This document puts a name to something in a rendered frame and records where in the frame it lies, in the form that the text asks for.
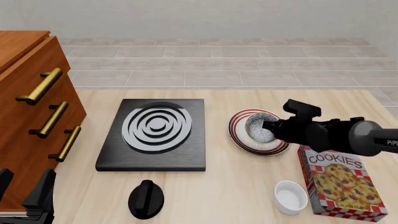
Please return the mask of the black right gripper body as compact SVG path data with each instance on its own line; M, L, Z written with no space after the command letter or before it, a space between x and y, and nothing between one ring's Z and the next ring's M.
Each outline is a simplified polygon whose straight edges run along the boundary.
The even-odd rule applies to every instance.
M312 119L279 119L277 121L275 138L287 143L310 146L307 139L307 126Z

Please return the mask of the white ramekin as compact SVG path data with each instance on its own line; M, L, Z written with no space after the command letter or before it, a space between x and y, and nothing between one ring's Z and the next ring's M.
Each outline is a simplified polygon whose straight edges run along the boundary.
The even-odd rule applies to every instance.
M286 215L296 215L308 203L306 191L296 182L282 180L274 188L274 205Z

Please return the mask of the white plate with red rings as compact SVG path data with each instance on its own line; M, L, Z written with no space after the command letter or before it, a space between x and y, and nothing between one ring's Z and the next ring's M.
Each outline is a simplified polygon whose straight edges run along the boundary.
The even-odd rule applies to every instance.
M257 156L276 156L287 151L291 146L290 143L279 139L275 139L275 141L269 143L259 143L248 136L245 130L245 123L248 117L254 113L270 113L280 119L275 113L257 108L238 111L231 117L228 123L228 134L233 142L244 151Z

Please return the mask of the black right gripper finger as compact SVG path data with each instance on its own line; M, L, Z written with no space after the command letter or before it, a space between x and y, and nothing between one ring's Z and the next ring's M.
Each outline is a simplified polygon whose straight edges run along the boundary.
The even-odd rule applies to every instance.
M263 121L262 128L271 132L275 138L279 138L279 121Z

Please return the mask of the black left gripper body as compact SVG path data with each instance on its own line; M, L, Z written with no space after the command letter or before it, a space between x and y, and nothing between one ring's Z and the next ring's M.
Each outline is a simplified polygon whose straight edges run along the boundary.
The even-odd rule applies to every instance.
M0 211L0 224L52 224L52 209Z

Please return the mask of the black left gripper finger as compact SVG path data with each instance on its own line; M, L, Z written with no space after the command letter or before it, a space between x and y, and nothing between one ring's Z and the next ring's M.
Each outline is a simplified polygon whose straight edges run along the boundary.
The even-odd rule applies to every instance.
M9 184L14 177L14 173L9 169L2 169L0 171L0 198L3 197L5 191L7 190Z
M56 173L46 169L31 193L21 205L27 210L53 210L53 188Z

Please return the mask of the round black stove knob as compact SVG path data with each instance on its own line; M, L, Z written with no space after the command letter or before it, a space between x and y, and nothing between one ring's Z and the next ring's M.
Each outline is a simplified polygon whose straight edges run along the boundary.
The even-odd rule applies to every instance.
M152 180L143 180L130 194L128 208L140 220L155 217L164 206L163 190Z

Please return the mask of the flat black stove plate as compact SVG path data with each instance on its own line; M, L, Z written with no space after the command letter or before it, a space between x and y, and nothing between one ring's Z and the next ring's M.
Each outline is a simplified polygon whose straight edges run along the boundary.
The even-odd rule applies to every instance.
M205 171L203 99L123 99L97 171Z

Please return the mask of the wooden cabinet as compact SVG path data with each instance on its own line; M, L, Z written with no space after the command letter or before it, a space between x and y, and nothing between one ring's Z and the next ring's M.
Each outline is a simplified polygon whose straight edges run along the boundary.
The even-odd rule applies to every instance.
M38 46L49 31L0 31L0 74Z

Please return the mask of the printed cookies box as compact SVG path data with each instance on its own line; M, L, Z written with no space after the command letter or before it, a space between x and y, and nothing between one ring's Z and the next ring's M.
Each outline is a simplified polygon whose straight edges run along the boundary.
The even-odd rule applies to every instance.
M313 214L379 222L384 206L359 156L299 147L298 158Z

